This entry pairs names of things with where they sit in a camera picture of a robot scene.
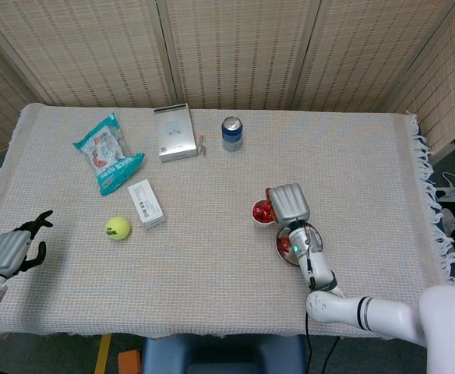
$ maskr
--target red candy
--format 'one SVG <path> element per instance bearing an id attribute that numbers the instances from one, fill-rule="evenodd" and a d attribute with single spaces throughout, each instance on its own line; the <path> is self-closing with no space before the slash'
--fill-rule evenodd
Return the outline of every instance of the red candy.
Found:
<path id="1" fill-rule="evenodd" d="M 257 203 L 253 207 L 252 215 L 258 222 L 263 224 L 268 224 L 274 221 L 271 216 L 271 205 L 267 201 Z"/>
<path id="2" fill-rule="evenodd" d="M 280 252 L 289 253 L 290 247 L 291 247 L 291 243 L 290 243 L 289 237 L 284 236 L 282 238 L 277 239 L 277 248 Z"/>

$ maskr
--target wall panel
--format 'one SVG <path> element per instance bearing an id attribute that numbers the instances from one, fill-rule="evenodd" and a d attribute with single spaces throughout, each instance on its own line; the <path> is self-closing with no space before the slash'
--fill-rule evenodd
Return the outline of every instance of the wall panel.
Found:
<path id="1" fill-rule="evenodd" d="M 283 109 L 312 23 L 306 0 L 167 0 L 185 101 L 192 108 Z"/>
<path id="2" fill-rule="evenodd" d="M 323 0 L 294 108 L 377 110 L 452 4 Z"/>
<path id="3" fill-rule="evenodd" d="M 46 104 L 171 103 L 145 1 L 0 1 L 0 31 L 48 93 Z"/>
<path id="4" fill-rule="evenodd" d="M 385 109 L 418 114 L 436 160 L 455 148 L 455 7 Z"/>

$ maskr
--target blue can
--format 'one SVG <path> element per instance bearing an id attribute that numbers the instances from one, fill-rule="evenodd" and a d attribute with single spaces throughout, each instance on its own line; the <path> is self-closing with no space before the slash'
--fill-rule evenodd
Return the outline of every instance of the blue can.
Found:
<path id="1" fill-rule="evenodd" d="M 243 124 L 238 117 L 227 117 L 222 122 L 222 147 L 234 152 L 243 144 Z"/>

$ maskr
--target silver box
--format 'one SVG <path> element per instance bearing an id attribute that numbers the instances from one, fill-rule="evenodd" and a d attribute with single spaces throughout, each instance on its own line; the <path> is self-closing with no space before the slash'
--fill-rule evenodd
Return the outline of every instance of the silver box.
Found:
<path id="1" fill-rule="evenodd" d="M 162 162 L 198 155 L 187 104 L 155 109 L 153 121 Z"/>

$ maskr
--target red object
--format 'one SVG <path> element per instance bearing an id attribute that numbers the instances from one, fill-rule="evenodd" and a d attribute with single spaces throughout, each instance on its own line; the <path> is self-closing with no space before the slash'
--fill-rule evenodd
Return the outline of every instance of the red object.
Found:
<path id="1" fill-rule="evenodd" d="M 289 253 L 290 252 L 290 238 L 287 236 L 284 236 L 283 238 L 278 238 L 276 241 L 277 249 L 280 252 L 285 252 Z"/>
<path id="2" fill-rule="evenodd" d="M 274 221 L 273 216 L 271 215 L 271 208 L 272 206 L 268 201 L 259 201 L 253 207 L 252 215 L 258 222 L 268 224 Z"/>
<path id="3" fill-rule="evenodd" d="M 104 165 L 106 165 L 106 161 L 105 160 L 100 160 L 99 158 L 97 158 L 97 154 L 96 156 L 93 157 L 93 163 L 99 167 L 99 168 L 102 168 Z"/>

